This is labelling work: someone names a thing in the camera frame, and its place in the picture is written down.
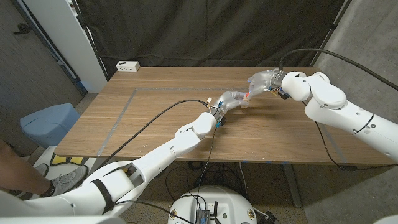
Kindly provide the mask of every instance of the black backdrop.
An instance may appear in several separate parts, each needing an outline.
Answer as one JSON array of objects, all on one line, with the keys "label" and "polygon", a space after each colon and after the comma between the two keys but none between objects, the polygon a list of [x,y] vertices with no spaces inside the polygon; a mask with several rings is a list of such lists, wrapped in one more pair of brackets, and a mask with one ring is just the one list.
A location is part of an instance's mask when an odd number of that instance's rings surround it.
[{"label": "black backdrop", "polygon": [[[276,67],[293,49],[319,47],[344,0],[78,0],[109,76],[141,66]],[[315,53],[286,58],[307,67]]]}]

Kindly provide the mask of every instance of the robotic arm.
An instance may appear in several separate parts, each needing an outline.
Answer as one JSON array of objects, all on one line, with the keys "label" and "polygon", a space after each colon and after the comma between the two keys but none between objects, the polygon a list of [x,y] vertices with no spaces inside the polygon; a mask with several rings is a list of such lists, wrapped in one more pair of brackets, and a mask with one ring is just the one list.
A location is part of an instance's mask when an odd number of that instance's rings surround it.
[{"label": "robotic arm", "polygon": [[312,120],[340,128],[398,162],[398,125],[368,112],[348,101],[342,90],[330,84],[322,72],[307,77],[302,72],[268,70],[248,79],[249,93],[253,96],[277,89],[283,98],[296,101],[311,98],[305,114]]},{"label": "robotic arm", "polygon": [[247,105],[244,93],[227,91],[207,112],[181,127],[175,137],[140,159],[110,163],[92,173],[81,187],[48,198],[21,201],[0,191],[0,217],[111,215],[122,214],[136,200],[148,183],[176,158],[199,145],[200,141],[230,109]]}]

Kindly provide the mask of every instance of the transparent robotic hand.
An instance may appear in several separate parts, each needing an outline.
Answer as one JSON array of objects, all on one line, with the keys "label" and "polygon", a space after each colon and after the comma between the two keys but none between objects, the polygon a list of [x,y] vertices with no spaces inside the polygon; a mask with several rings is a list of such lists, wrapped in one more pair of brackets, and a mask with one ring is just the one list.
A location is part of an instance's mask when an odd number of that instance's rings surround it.
[{"label": "transparent robotic hand", "polygon": [[208,112],[211,113],[216,118],[217,123],[219,123],[228,110],[237,106],[247,106],[249,104],[249,102],[244,100],[245,96],[245,93],[226,91],[212,106],[210,106]]}]

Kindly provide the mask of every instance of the white power strip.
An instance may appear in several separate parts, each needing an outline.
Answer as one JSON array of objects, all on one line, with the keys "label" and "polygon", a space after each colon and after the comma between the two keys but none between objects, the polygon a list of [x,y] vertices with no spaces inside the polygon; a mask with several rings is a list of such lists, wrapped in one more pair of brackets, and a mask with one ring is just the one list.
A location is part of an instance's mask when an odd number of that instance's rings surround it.
[{"label": "white power strip", "polygon": [[136,72],[139,69],[139,62],[120,61],[116,68],[119,72]]}]

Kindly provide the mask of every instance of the person's leg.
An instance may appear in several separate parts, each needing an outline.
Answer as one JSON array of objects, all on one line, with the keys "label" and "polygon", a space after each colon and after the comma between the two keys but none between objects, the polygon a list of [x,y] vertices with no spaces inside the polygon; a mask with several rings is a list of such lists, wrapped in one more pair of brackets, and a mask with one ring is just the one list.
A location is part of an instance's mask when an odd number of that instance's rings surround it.
[{"label": "person's leg", "polygon": [[50,180],[43,177],[27,161],[21,159],[0,139],[0,187],[43,194],[50,187]]}]

